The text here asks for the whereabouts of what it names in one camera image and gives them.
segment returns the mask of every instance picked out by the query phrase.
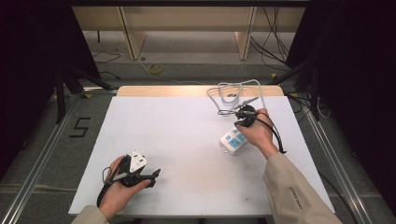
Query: forearm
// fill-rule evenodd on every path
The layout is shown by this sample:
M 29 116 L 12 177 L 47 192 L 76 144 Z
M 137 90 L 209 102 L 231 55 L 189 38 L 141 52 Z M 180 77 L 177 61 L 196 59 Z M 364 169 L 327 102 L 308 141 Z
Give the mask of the forearm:
M 341 223 L 303 174 L 281 153 L 269 158 L 263 178 L 276 223 Z

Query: blue button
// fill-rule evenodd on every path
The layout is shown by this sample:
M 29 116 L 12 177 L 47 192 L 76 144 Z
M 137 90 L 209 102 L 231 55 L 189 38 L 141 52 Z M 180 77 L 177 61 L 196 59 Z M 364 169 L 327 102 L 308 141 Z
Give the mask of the blue button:
M 236 140 L 236 138 L 233 138 L 229 143 L 233 148 L 238 148 L 241 145 L 241 143 Z
M 247 140 L 246 137 L 245 137 L 244 135 L 242 135 L 241 133 L 238 134 L 236 137 L 237 137 L 241 142 L 245 142 L 245 141 Z

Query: hand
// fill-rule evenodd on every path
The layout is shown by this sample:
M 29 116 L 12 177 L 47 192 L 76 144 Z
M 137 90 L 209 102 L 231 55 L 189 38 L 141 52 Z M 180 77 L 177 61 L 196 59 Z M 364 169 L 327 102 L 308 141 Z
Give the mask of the hand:
M 267 117 L 269 114 L 266 108 L 256 110 L 256 114 L 258 119 L 266 122 L 271 127 L 273 126 L 273 123 Z M 272 131 L 259 121 L 255 120 L 248 128 L 236 125 L 236 129 L 246 137 L 251 145 L 257 147 L 267 160 L 278 152 L 273 143 Z
M 124 156 L 118 157 L 111 163 L 110 171 L 114 171 L 116 169 L 123 157 Z M 150 182 L 151 180 L 144 180 L 131 188 L 124 187 L 120 181 L 114 182 L 103 196 L 99 209 L 105 215 L 107 220 L 110 220 L 126 206 L 129 200 L 137 192 L 144 189 Z

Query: person's right hand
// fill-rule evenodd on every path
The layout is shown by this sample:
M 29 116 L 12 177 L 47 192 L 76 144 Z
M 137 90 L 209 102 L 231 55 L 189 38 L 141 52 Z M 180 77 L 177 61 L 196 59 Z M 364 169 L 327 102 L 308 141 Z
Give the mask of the person's right hand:
M 264 114 L 269 117 L 266 108 L 256 111 L 258 119 L 261 119 L 269 126 L 273 127 L 271 120 L 269 120 Z M 238 129 L 238 131 L 246 137 L 251 145 L 257 147 L 267 160 L 278 152 L 278 149 L 273 143 L 272 131 L 261 122 L 255 120 L 248 128 L 241 125 L 236 125 L 236 129 Z

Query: person's left hand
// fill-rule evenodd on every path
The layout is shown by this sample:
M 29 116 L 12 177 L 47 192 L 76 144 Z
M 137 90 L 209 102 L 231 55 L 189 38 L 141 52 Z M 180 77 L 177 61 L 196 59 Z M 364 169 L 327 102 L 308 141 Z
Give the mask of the person's left hand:
M 118 157 L 110 165 L 110 171 L 114 171 L 124 156 Z M 120 181 L 114 182 L 107 190 L 99 205 L 99 209 L 105 215 L 107 220 L 113 218 L 119 211 L 121 211 L 129 200 L 140 190 L 144 189 L 151 180 L 143 180 L 137 185 L 126 188 Z

